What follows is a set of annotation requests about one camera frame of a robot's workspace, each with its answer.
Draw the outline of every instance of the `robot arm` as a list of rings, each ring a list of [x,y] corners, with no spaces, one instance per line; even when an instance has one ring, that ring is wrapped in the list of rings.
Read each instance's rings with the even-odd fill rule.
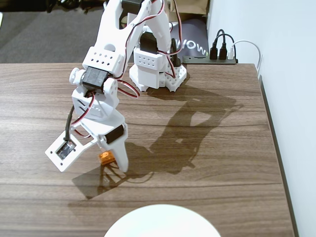
[[[166,55],[158,53],[158,50],[167,52],[171,45],[163,0],[133,0],[136,9],[130,5],[130,2],[130,0],[110,0],[102,15],[96,44],[89,49],[83,61],[84,70],[74,68],[71,72],[69,81],[77,86],[72,98],[79,119],[72,123],[45,152],[60,171],[65,171],[94,144],[97,144],[103,152],[112,151],[120,170],[127,171],[128,158],[124,143],[128,129],[125,118],[116,107],[119,103],[118,81],[122,82],[120,79],[133,50],[135,65],[131,68],[130,74],[135,84],[140,89],[149,86],[157,88],[159,83],[160,86],[162,83],[167,86],[167,83],[163,82],[167,76],[160,72],[169,72],[172,65],[168,64]],[[126,28],[119,29],[119,18],[124,8],[128,11],[131,9],[130,13],[137,15],[135,14]],[[152,42],[146,37],[142,38],[143,35],[148,35],[148,32],[144,34],[145,23],[156,39],[154,51],[151,50]],[[73,135],[79,126],[93,138],[85,145]]]

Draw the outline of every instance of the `floor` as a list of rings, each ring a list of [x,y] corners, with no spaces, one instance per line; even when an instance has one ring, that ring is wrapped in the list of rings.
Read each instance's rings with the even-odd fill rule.
[[[0,63],[82,62],[95,44],[103,9],[4,12]]]

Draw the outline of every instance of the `wood grain surface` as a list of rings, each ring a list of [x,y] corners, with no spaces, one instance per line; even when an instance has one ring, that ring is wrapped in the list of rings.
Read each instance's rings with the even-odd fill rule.
[[[73,67],[0,65],[1,237],[103,237],[126,213],[157,203],[199,213],[222,237],[293,236],[253,65],[188,65],[175,93],[120,94],[126,174],[100,166],[97,147],[64,173],[44,154],[64,130]]]

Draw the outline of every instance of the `white plate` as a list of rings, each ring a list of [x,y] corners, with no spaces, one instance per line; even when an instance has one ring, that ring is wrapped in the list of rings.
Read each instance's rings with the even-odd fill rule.
[[[220,237],[199,214],[180,206],[151,205],[120,218],[104,237]]]

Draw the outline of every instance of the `small orange object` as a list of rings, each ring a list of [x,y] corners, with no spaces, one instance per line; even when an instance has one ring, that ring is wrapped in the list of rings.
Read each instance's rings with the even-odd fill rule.
[[[109,164],[115,161],[115,157],[111,151],[103,152],[99,155],[101,165]]]

